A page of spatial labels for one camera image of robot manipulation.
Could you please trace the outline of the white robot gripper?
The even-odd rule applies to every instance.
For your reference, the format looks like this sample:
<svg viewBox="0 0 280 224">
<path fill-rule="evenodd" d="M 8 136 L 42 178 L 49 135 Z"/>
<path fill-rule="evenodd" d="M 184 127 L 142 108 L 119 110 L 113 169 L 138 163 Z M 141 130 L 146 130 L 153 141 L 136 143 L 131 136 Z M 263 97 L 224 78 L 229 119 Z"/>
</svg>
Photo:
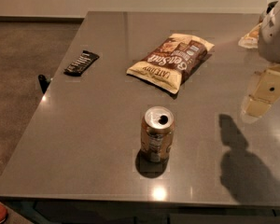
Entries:
<svg viewBox="0 0 280 224">
<path fill-rule="evenodd" d="M 245 49 L 259 48 L 259 55 L 271 63 L 280 63 L 280 0 L 238 42 Z M 280 99 L 280 66 L 255 72 L 242 101 L 243 122 L 253 123 L 265 115 Z"/>
</svg>

